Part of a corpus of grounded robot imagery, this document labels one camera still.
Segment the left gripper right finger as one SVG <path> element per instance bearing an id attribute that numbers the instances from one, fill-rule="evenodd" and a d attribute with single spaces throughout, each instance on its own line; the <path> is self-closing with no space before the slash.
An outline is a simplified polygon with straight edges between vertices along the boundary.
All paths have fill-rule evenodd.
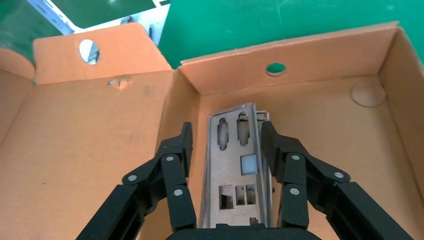
<path id="1" fill-rule="evenodd" d="M 308 207 L 323 213 L 341 240 L 409 240 L 411 236 L 350 175 L 314 156 L 299 139 L 261 126 L 261 152 L 281 184 L 277 225 L 306 231 Z"/>

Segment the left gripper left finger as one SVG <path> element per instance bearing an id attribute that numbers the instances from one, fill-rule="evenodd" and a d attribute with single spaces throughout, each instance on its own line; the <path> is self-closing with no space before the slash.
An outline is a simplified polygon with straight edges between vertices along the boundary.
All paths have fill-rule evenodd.
<path id="1" fill-rule="evenodd" d="M 173 232 L 195 229 L 197 218 L 186 178 L 193 150 L 192 124 L 161 141 L 155 156 L 127 173 L 77 236 L 79 240 L 134 240 L 145 217 L 167 199 Z"/>

